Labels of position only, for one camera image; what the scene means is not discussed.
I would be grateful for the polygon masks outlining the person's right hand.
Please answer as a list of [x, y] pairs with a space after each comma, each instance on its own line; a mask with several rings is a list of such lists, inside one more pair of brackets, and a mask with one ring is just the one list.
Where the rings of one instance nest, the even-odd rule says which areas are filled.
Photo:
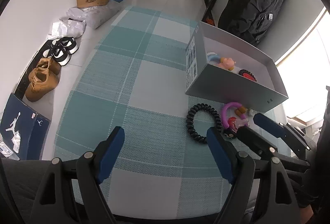
[[311, 206], [300, 209], [300, 223], [307, 224], [312, 223], [314, 220], [314, 212]]

